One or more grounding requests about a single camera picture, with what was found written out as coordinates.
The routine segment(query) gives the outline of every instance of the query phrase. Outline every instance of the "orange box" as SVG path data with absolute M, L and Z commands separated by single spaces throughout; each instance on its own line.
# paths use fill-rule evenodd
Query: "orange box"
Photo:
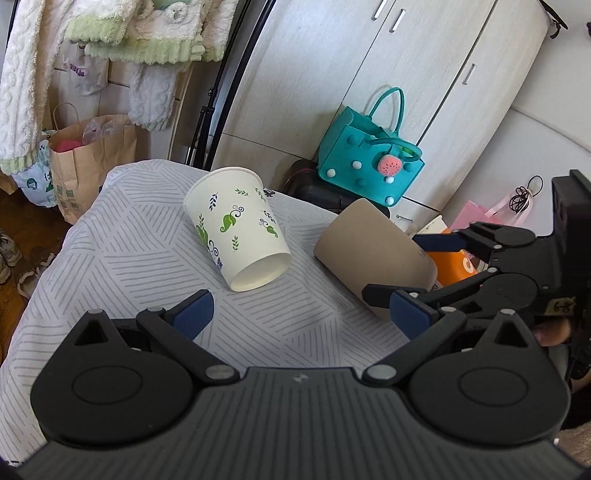
M 450 233 L 441 216 L 433 220 L 420 233 Z M 476 268 L 472 265 L 468 254 L 459 252 L 428 252 L 427 255 L 437 265 L 436 287 L 447 287 L 454 283 L 476 275 Z

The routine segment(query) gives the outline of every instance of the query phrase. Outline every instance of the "black suitcase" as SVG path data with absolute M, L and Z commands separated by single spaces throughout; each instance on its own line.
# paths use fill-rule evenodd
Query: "black suitcase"
M 287 172 L 283 193 L 334 213 L 342 212 L 354 201 L 362 198 L 356 193 L 325 182 L 318 176 L 317 168 L 318 164 L 313 161 L 297 160 Z M 387 207 L 372 203 L 390 218 L 390 210 Z

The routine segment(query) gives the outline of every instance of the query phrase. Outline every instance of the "paper bag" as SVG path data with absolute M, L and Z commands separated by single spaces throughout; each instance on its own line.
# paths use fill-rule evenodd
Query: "paper bag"
M 72 225 L 95 201 L 107 174 L 116 166 L 135 160 L 137 134 L 127 115 L 104 115 L 94 120 L 100 125 L 113 120 L 125 126 L 89 145 L 63 153 L 55 152 L 57 144 L 61 140 L 82 139 L 90 119 L 59 130 L 49 139 L 57 203 L 61 214 Z
M 0 171 L 0 189 L 12 195 L 18 190 L 18 186 L 11 176 L 5 175 Z

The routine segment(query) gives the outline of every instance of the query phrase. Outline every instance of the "white cabinet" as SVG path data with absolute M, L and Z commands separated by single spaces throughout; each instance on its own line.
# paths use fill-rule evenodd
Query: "white cabinet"
M 545 37 L 548 19 L 535 6 L 531 0 L 498 0 L 419 143 L 425 167 L 406 197 L 441 210 L 468 175 L 511 106 Z
M 339 109 L 369 112 L 401 86 L 400 135 L 419 144 L 426 166 L 400 216 L 418 230 L 480 156 L 548 25 L 538 0 L 277 0 L 213 167 L 251 168 L 278 188 L 292 159 L 314 159 Z M 374 121 L 393 129 L 397 113 L 388 99 Z
M 281 190 L 284 179 L 283 175 L 278 175 L 277 172 L 287 171 L 297 160 L 298 157 L 289 153 L 222 134 L 217 148 L 215 168 L 247 164 L 248 168 L 259 174 L 266 188 Z M 269 164 L 277 168 L 267 168 Z
M 224 133 L 312 159 L 392 2 L 277 0 Z
M 409 235 L 418 233 L 437 215 L 439 213 L 435 210 L 406 198 L 401 198 L 395 206 L 390 208 L 390 220 Z
M 401 87 L 406 108 L 401 138 L 416 143 L 488 17 L 494 0 L 397 0 L 372 45 L 344 105 L 362 113 L 389 87 Z M 388 98 L 374 122 L 394 130 L 398 98 Z

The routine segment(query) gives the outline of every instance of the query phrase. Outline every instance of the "pink gift bag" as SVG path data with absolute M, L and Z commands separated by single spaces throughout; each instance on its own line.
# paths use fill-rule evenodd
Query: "pink gift bag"
M 525 222 L 534 205 L 534 196 L 528 189 L 525 189 L 525 191 L 527 192 L 527 206 L 518 213 L 515 213 L 509 208 L 511 198 L 515 194 L 507 195 L 493 208 L 488 210 L 474 202 L 466 202 L 459 215 L 453 221 L 450 229 L 468 228 L 472 222 L 496 223 L 497 225 L 508 226 L 523 225 L 523 222 Z

